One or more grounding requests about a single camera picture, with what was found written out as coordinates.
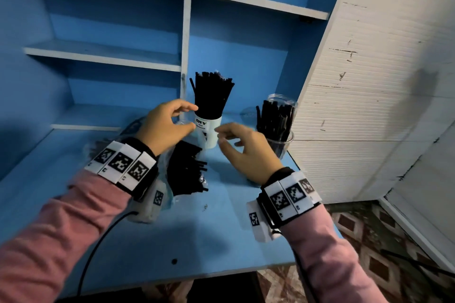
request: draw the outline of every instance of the hand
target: hand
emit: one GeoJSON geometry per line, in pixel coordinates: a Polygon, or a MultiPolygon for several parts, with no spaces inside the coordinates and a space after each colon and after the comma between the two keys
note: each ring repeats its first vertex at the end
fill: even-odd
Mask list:
{"type": "Polygon", "coordinates": [[[181,99],[160,104],[149,112],[136,138],[147,145],[155,156],[161,155],[196,128],[193,122],[186,125],[175,125],[172,122],[172,116],[190,110],[196,111],[198,107],[181,99]]]}
{"type": "Polygon", "coordinates": [[[235,122],[215,128],[218,144],[229,162],[251,181],[263,185],[278,169],[281,161],[273,152],[264,134],[235,122]],[[240,138],[236,146],[245,146],[243,153],[234,149],[228,139],[240,138]]]}

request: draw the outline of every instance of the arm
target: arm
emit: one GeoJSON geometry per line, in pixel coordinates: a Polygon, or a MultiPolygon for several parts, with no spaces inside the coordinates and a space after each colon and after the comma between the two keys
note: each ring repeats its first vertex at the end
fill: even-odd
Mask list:
{"type": "MultiPolygon", "coordinates": [[[[293,172],[283,168],[263,134],[236,123],[221,125],[216,131],[221,151],[248,179],[268,186],[293,172]],[[226,141],[234,138],[240,139],[235,145],[244,146],[243,153],[226,141]]],[[[297,254],[319,302],[387,302],[359,265],[349,242],[335,233],[323,205],[289,221],[280,230],[297,254]]]]}
{"type": "MultiPolygon", "coordinates": [[[[172,116],[197,110],[183,100],[152,110],[136,138],[158,156],[196,128],[172,116]]],[[[0,248],[0,302],[53,302],[76,262],[127,206],[131,195],[82,170],[70,191],[51,199],[37,219],[0,248]]]]}

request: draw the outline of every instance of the pink sleeve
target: pink sleeve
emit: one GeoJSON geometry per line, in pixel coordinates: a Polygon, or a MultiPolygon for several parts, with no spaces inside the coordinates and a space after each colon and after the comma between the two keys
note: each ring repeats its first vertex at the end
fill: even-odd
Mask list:
{"type": "Polygon", "coordinates": [[[76,262],[130,198],[85,170],[70,187],[0,248],[0,302],[53,302],[76,262]]]}
{"type": "Polygon", "coordinates": [[[359,264],[350,243],[339,238],[323,205],[281,229],[321,303],[387,303],[359,264]]]}

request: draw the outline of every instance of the white cup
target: white cup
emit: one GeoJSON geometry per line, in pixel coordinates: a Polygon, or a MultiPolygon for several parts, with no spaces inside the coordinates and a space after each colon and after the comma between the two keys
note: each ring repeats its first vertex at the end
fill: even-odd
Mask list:
{"type": "Polygon", "coordinates": [[[194,118],[199,146],[203,149],[214,148],[218,142],[215,128],[221,125],[221,117],[215,120],[203,119],[196,115],[194,118]]]}

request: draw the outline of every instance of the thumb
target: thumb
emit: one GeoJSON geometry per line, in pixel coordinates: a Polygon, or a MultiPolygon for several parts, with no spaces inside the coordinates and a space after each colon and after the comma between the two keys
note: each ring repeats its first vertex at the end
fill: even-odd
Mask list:
{"type": "Polygon", "coordinates": [[[184,125],[175,125],[177,134],[179,135],[180,139],[185,138],[188,134],[190,134],[196,128],[196,125],[193,122],[186,123],[184,125]]]}
{"type": "Polygon", "coordinates": [[[221,152],[226,156],[228,161],[235,167],[240,166],[240,161],[242,160],[242,154],[232,147],[231,144],[227,141],[226,138],[220,137],[218,139],[218,145],[221,149],[221,152]]]}

